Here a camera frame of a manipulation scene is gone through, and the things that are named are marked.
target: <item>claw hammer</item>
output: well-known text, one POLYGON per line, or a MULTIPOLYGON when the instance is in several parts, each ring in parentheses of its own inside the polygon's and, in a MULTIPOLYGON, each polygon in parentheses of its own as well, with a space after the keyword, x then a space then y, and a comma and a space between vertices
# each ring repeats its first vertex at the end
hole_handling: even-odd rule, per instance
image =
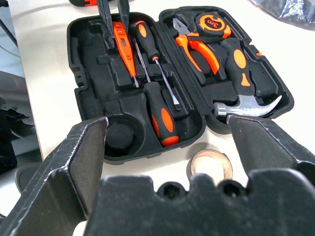
POLYGON ((266 106, 260 106, 255 99, 255 87, 250 79, 250 70, 246 58, 242 52, 240 40, 227 38, 221 46, 227 50, 226 71, 237 93, 238 101, 235 106, 227 106, 216 102, 215 116, 224 118, 227 115, 236 114, 250 117, 260 117, 268 114, 280 102, 282 95, 266 106))

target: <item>orange tester screwdriver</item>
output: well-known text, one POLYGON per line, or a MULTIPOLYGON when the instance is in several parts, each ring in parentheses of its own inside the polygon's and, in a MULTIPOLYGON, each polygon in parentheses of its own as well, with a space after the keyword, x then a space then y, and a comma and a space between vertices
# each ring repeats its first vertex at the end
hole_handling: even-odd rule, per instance
POLYGON ((128 36, 121 22, 113 22, 114 27, 114 37, 118 47, 120 56, 122 57, 130 75, 134 80, 136 87, 139 87, 138 81, 136 79, 136 69, 133 61, 132 49, 128 40, 128 36))
POLYGON ((206 83, 206 78, 202 73, 200 67, 191 57, 188 46, 201 53, 201 55, 206 59, 206 61, 210 65, 211 70, 213 71, 215 77, 218 80, 220 81, 226 80, 226 73, 221 65, 220 59, 207 47, 207 45, 201 41, 188 40, 187 36, 199 36, 199 33, 190 32, 189 29, 185 26, 185 24, 182 23, 177 18, 173 19, 173 27, 179 32, 179 36, 175 39, 176 43, 180 47, 186 62, 193 70, 199 83, 201 85, 204 85, 206 83))

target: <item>pliers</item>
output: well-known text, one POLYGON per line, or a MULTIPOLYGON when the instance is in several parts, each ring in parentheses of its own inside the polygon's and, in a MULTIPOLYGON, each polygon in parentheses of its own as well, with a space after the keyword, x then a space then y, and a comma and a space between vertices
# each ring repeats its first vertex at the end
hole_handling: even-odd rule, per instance
POLYGON ((213 71, 215 78, 217 78, 219 81, 226 80, 226 73, 217 55, 215 55, 215 53, 212 52, 211 49, 208 48, 208 46, 204 44, 202 41, 188 40, 187 36, 198 37, 199 33, 190 32, 190 30, 185 26, 185 24, 182 23, 177 18, 173 19, 173 27, 179 33, 175 41, 177 45, 180 47, 180 50, 182 51, 186 62, 193 70, 199 83, 201 85, 204 85, 206 83, 206 78, 204 74, 202 73, 200 67, 197 65, 197 63, 194 61, 194 59, 190 55, 188 46, 190 46, 192 49, 197 50, 198 52, 201 53, 201 55, 206 59, 209 66, 211 67, 211 70, 213 71))

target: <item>orange plier handle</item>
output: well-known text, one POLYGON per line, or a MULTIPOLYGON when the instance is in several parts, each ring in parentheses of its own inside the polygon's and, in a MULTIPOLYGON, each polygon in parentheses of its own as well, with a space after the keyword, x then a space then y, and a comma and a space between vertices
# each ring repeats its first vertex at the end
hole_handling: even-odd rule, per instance
POLYGON ((215 77, 218 80, 220 81, 226 80, 226 73, 224 71, 224 68, 222 67, 220 59, 215 55, 215 53, 209 47, 207 47, 207 45, 205 45, 203 42, 190 41, 188 40, 187 36, 199 36, 199 33, 191 32, 188 35, 180 34, 175 40, 176 40, 177 45, 180 47, 181 51, 183 52, 186 62, 190 65, 191 69, 194 71, 194 74, 196 75, 200 84, 204 85, 206 83, 206 79, 200 67, 197 65, 197 63, 194 61, 194 59, 190 55, 189 46, 192 49, 201 53, 201 55, 208 62, 209 66, 211 67, 211 70, 213 71, 215 77))

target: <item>tool case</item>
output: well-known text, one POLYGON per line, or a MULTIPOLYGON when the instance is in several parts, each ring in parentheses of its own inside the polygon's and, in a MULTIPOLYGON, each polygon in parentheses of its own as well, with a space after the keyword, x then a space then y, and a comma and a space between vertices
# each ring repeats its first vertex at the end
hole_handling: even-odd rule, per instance
MULTIPOLYGON (((282 79, 268 59, 250 44, 251 38, 225 10, 215 6, 168 9, 160 13, 158 22, 143 13, 131 12, 130 25, 144 21, 149 26, 160 52, 160 64, 181 104, 181 110, 177 111, 161 71, 155 63, 149 63, 148 56, 142 52, 150 78, 159 82, 161 94, 178 129, 179 142, 163 147, 153 129, 149 105, 143 92, 147 81, 131 40, 134 38, 132 30, 129 28, 128 35, 139 88, 135 87, 117 47, 111 46, 113 42, 110 41, 110 32, 102 18, 93 16, 77 19, 70 23, 67 32, 69 66, 78 86, 74 92, 82 120, 102 116, 109 119, 105 162, 123 164, 125 161, 151 158, 171 149, 184 148, 204 133, 206 125, 217 133, 230 133, 226 119, 219 120, 214 116, 214 103, 236 104, 237 94, 231 81, 217 81, 201 54, 191 51, 206 77, 206 83, 201 86, 175 42, 178 33, 173 28, 172 19, 178 18, 190 31, 196 32, 195 17, 203 12, 217 12, 231 27, 231 37, 241 40, 258 104, 267 105, 282 95, 279 104, 263 117, 276 118, 293 108, 293 97, 282 79)), ((119 20, 119 15, 112 14, 112 20, 119 20)), ((212 46, 225 66, 227 52, 218 43, 212 46)))

